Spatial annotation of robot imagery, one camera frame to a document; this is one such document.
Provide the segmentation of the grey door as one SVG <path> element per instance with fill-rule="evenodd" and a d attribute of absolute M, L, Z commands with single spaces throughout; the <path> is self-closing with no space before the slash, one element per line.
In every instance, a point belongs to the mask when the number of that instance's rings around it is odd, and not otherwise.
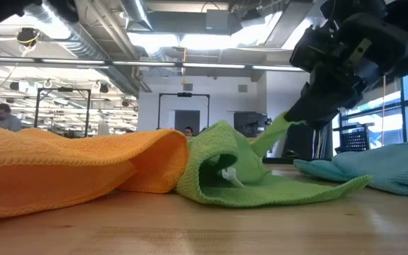
<path fill-rule="evenodd" d="M 176 110 L 174 114 L 174 128 L 184 134 L 185 127 L 193 129 L 193 136 L 196 136 L 200 127 L 199 110 Z"/>

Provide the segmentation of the green microfiber towel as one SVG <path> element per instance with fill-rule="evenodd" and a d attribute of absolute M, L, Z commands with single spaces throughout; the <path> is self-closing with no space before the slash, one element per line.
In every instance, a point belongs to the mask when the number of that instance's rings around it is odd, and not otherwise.
<path fill-rule="evenodd" d="M 365 175 L 323 186 L 276 176 L 262 159 L 291 122 L 279 115 L 254 141 L 221 120 L 188 141 L 188 163 L 175 191 L 198 203 L 231 208 L 302 205 L 334 200 L 371 181 Z"/>

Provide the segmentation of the black wall equipment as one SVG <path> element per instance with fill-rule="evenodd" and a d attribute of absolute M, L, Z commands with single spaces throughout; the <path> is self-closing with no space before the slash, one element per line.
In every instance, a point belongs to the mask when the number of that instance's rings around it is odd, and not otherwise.
<path fill-rule="evenodd" d="M 257 137 L 267 128 L 268 117 L 263 113 L 234 113 L 234 129 L 245 137 Z"/>

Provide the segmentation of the black metal gantry frame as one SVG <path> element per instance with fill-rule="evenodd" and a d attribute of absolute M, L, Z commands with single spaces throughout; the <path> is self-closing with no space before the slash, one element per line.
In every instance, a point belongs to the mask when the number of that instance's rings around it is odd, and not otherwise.
<path fill-rule="evenodd" d="M 87 92 L 88 96 L 86 97 L 86 119 L 85 119 L 85 129 L 84 129 L 84 137 L 88 137 L 88 130 L 89 130 L 89 114 L 90 114 L 90 106 L 91 106 L 91 89 L 74 89 L 72 87 L 65 87 L 61 86 L 59 88 L 39 88 L 37 90 L 36 96 L 36 104 L 35 104 L 35 117 L 33 127 L 38 127 L 38 117 L 39 117 L 39 110 L 40 110 L 40 102 L 43 99 L 55 99 L 55 97 L 51 98 L 49 94 L 52 91 L 58 91 L 62 93 L 72 93 L 74 91 L 85 91 Z"/>
<path fill-rule="evenodd" d="M 178 92 L 178 93 L 159 93 L 158 96 L 158 110 L 157 110 L 157 128 L 160 128 L 160 120 L 161 120 L 161 106 L 162 106 L 162 96 L 177 96 L 177 97 L 194 97 L 194 96 L 204 96 L 207 98 L 207 126 L 210 125 L 210 94 L 205 93 L 189 93 L 189 92 Z"/>

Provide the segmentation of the light blue microfiber towel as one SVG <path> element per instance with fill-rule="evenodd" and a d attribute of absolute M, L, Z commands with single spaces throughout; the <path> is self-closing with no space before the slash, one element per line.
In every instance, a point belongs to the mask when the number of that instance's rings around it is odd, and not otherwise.
<path fill-rule="evenodd" d="M 373 177 L 368 184 L 371 188 L 408 196 L 408 142 L 343 152 L 330 161 L 296 159 L 293 164 L 304 174 L 336 182 L 369 175 Z"/>

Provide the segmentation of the orange microfiber towel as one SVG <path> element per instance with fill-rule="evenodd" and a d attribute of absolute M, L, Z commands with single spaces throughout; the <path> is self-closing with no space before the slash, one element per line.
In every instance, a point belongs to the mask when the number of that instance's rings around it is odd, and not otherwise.
<path fill-rule="evenodd" d="M 66 138 L 0 128 L 0 218 L 66 208 L 115 189 L 168 193 L 188 161 L 174 130 Z"/>

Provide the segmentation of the black folding panel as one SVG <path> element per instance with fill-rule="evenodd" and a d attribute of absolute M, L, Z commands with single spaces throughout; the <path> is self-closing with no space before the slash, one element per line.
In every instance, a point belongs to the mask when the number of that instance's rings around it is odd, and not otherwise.
<path fill-rule="evenodd" d="M 330 160 L 333 157 L 332 142 L 330 125 L 320 131 L 306 124 L 291 125 L 283 145 L 282 157 Z"/>

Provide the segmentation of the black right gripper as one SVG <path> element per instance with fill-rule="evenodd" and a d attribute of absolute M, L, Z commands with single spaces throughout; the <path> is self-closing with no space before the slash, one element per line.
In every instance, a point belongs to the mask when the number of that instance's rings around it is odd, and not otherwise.
<path fill-rule="evenodd" d="M 339 112 L 353 108 L 366 85 L 377 83 L 408 55 L 408 32 L 374 13 L 335 13 L 331 66 L 318 63 L 300 98 L 285 114 L 288 122 L 305 122 L 321 130 Z"/>

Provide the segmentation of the long ceiling light bar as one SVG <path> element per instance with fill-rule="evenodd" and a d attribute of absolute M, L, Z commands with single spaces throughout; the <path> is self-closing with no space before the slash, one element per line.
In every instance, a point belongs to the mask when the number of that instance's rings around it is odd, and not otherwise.
<path fill-rule="evenodd" d="M 178 68 L 207 68 L 207 69 L 245 69 L 272 72 L 302 72 L 302 69 L 292 66 L 272 66 L 260 64 L 221 64 L 221 63 L 197 63 L 197 62 L 153 62 L 153 61 L 125 61 L 125 60 L 100 60 L 100 59 L 53 59 L 36 57 L 0 57 L 0 63 L 19 64 L 47 64 L 47 65 L 73 65 L 85 67 L 178 67 Z"/>

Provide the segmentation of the black plastic crate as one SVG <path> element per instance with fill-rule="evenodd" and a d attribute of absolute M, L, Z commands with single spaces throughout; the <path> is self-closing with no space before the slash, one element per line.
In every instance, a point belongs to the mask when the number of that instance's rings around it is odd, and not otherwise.
<path fill-rule="evenodd" d="M 339 132 L 339 147 L 336 153 L 362 152 L 370 149 L 368 124 L 354 124 L 338 127 L 334 131 Z"/>

